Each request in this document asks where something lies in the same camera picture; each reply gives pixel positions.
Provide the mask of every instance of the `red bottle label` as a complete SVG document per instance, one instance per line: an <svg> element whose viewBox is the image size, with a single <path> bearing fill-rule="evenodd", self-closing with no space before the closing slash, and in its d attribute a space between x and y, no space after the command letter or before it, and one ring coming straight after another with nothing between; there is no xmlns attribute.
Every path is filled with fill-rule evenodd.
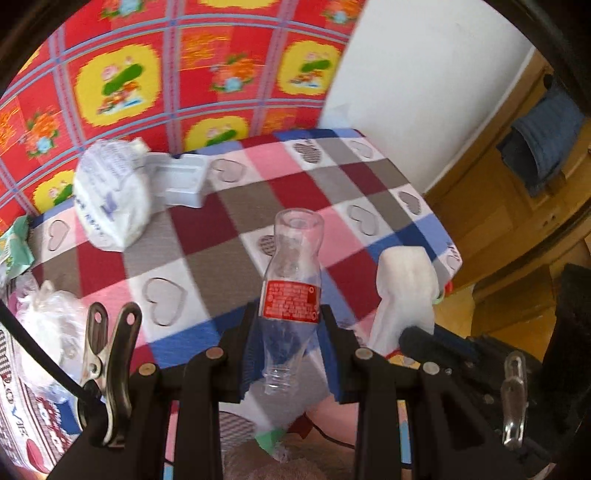
<svg viewBox="0 0 591 480"><path fill-rule="evenodd" d="M318 323L320 288L295 281L269 280L263 317Z"/></svg>

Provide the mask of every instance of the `screw head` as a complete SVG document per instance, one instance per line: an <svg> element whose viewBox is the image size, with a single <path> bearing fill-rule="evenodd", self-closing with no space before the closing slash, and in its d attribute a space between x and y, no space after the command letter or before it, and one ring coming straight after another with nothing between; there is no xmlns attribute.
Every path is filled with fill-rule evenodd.
<svg viewBox="0 0 591 480"><path fill-rule="evenodd" d="M138 372L143 377L149 377L156 371L156 365L154 364L143 364L140 366Z"/></svg>
<svg viewBox="0 0 591 480"><path fill-rule="evenodd" d="M369 360L374 356L374 353L369 348L361 347L355 351L355 356L359 360Z"/></svg>
<svg viewBox="0 0 591 480"><path fill-rule="evenodd" d="M207 349L207 352L205 352L205 356L210 360L217 360L218 358L221 358L223 356L223 348L219 346L213 346Z"/></svg>
<svg viewBox="0 0 591 480"><path fill-rule="evenodd" d="M426 374L437 375L440 368L435 362L425 362L423 363L423 370L425 370Z"/></svg>

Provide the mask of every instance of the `checkered blanket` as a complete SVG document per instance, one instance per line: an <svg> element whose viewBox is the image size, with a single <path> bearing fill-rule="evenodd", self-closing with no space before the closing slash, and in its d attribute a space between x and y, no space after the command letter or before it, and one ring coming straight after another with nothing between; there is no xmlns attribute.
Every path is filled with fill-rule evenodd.
<svg viewBox="0 0 591 480"><path fill-rule="evenodd" d="M128 301L140 305L144 321L133 368L146 361L163 368L187 362L239 323L247 302L261 294L274 218L286 208L308 208L324 218L322 302L331 305L341 326L354 327L362 336L379 303L375 275L385 248L424 247L441 289L461 265L423 198L357 131L290 131L197 153L212 157L211 193L203 207L156 213L139 241L123 253L88 243L71 202L33 223L30 244L39 282L51 280L86 305L100 301L111 319ZM273 405L256 383L242 404L221 406L226 446L285 425L327 395L317 349L301 368L304 388L289 406ZM3 392L0 397L2 431L8 426L8 437L22 450L11 408ZM43 456L40 450L50 468L57 455ZM19 459L27 463L26 455Z"/></svg>

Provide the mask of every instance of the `crumpled plastic bag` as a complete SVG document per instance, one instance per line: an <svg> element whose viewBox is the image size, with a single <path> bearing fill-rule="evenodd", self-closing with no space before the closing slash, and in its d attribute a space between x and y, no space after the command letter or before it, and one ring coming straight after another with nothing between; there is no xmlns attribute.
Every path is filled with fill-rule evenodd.
<svg viewBox="0 0 591 480"><path fill-rule="evenodd" d="M74 207L88 240L122 252L144 232L152 212L142 139L98 140L82 155L74 176Z"/></svg>
<svg viewBox="0 0 591 480"><path fill-rule="evenodd" d="M39 288L26 273L17 279L16 318L47 355L76 382L82 373L86 333L86 308L72 293L55 291L50 281ZM26 351L15 345L15 370L38 397L63 403L72 396Z"/></svg>

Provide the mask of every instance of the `wooden door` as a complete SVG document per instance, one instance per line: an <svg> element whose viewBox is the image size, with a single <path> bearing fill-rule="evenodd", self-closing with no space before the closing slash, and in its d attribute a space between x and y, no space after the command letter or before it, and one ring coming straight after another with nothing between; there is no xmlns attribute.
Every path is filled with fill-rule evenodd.
<svg viewBox="0 0 591 480"><path fill-rule="evenodd" d="M456 288L473 284L524 255L589 200L591 122L584 125L560 174L535 198L496 149L513 121L545 93L543 78L549 72L550 66L537 53L483 133L426 194L464 260L454 278Z"/></svg>

